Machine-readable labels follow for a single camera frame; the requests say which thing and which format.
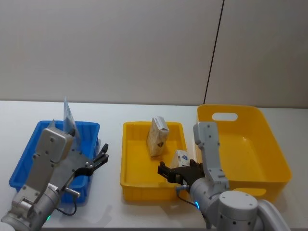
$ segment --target black cable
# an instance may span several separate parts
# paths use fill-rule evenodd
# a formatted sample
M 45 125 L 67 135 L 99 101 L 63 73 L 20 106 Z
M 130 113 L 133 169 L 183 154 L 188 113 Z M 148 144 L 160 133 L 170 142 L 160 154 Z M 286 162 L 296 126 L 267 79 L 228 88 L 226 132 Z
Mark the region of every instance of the black cable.
M 189 203 L 190 205 L 193 205 L 193 206 L 197 207 L 194 203 L 189 202 L 189 201 L 186 201 L 186 200 L 184 200 L 183 198 L 180 198 L 180 195 L 177 194 L 177 196 L 178 196 L 178 198 L 179 198 L 180 200 L 182 200 L 182 201 L 184 201 L 184 202 L 186 202 L 186 203 Z
M 214 48 L 213 48 L 213 53 L 212 53 L 211 65 L 210 65 L 210 69 L 209 69 L 208 77 L 207 77 L 207 83 L 206 83 L 206 88 L 205 88 L 205 95 L 204 95 L 203 104 L 205 104 L 207 88 L 208 88 L 208 84 L 209 84 L 209 81 L 210 81 L 210 76 L 211 76 L 211 71 L 212 71 L 212 65 L 213 65 L 213 60 L 214 60 L 214 54 L 215 54 L 216 43 L 217 43 L 217 38 L 218 38 L 218 33 L 219 33 L 219 28 L 220 28 L 220 22 L 221 22 L 221 16 L 222 16 L 222 10 L 223 10 L 224 4 L 225 4 L 225 0 L 222 1 L 222 6 L 221 6 L 221 11 L 220 11 L 220 16 L 219 16 L 219 22 L 218 22 L 218 28 L 217 28 L 217 33 L 216 33 L 216 38 L 215 38 L 215 43 L 214 43 Z
M 74 196 L 74 199 L 73 199 L 73 203 L 74 203 L 74 206 L 75 206 L 75 210 L 72 212 L 72 213 L 66 213 L 64 212 L 63 210 L 59 209 L 59 208 L 56 208 L 56 210 L 58 210 L 60 213 L 63 213 L 64 215 L 67 215 L 67 216 L 72 216 L 76 213 L 77 211 L 77 205 L 76 205 L 76 197 Z

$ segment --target clear plastic bag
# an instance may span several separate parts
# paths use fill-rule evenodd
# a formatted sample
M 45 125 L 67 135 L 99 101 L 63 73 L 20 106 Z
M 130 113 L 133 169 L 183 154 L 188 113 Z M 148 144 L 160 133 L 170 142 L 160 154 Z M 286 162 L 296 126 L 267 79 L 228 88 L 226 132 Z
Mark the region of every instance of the clear plastic bag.
M 80 150 L 81 145 L 81 139 L 79 131 L 76 127 L 73 115 L 71 113 L 71 109 L 68 106 L 66 98 L 64 99 L 64 118 L 63 118 L 63 131 L 64 132 L 70 132 L 72 129 L 75 129 L 75 136 L 74 141 L 72 145 L 72 149 L 75 149 L 77 151 Z

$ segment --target gray robot arm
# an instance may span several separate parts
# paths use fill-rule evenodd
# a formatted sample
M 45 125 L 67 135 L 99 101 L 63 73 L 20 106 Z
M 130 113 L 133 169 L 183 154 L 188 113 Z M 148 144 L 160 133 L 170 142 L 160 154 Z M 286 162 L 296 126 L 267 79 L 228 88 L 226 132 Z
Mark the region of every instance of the gray robot arm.
M 161 162 L 158 173 L 168 182 L 187 190 L 201 211 L 206 227 L 214 225 L 218 231 L 289 231 L 279 211 L 268 201 L 229 191 L 219 159 L 218 129 L 214 122 L 199 122 L 193 127 L 195 143 L 202 152 L 203 163 L 191 160 L 190 167 L 170 169 Z
M 12 208 L 1 219 L 16 231 L 38 231 L 57 208 L 64 192 L 79 197 L 69 188 L 77 176 L 91 176 L 108 161 L 105 144 L 99 155 L 88 159 L 81 152 L 71 150 L 74 131 L 64 133 L 57 128 L 43 130 L 26 183 L 13 198 Z

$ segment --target yellow plastic basket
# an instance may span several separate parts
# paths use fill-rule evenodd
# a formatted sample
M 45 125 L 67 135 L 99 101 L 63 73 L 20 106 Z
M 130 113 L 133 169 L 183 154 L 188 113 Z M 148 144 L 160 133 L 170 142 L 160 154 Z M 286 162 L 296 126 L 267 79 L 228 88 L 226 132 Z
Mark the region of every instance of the yellow plastic basket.
M 161 156 L 150 157 L 146 139 L 151 122 L 127 122 L 123 125 L 121 186 L 128 201 L 176 199 L 175 185 L 157 174 L 160 161 L 166 166 L 176 150 L 186 150 L 180 123 L 167 122 L 169 135 Z
M 217 120 L 221 113 L 235 120 Z M 201 105 L 197 116 L 217 123 L 220 161 L 230 189 L 274 202 L 292 174 L 261 111 L 252 106 Z

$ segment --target beige box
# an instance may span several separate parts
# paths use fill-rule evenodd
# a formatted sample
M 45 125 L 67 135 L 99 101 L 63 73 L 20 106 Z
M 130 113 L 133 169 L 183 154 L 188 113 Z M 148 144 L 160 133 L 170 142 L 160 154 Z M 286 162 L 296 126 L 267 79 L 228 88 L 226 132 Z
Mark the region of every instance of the beige box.
M 176 150 L 170 168 L 190 166 L 190 160 L 187 154 L 187 151 Z
M 147 139 L 150 156 L 161 155 L 165 148 L 168 134 L 169 128 L 164 118 L 161 116 L 153 117 Z

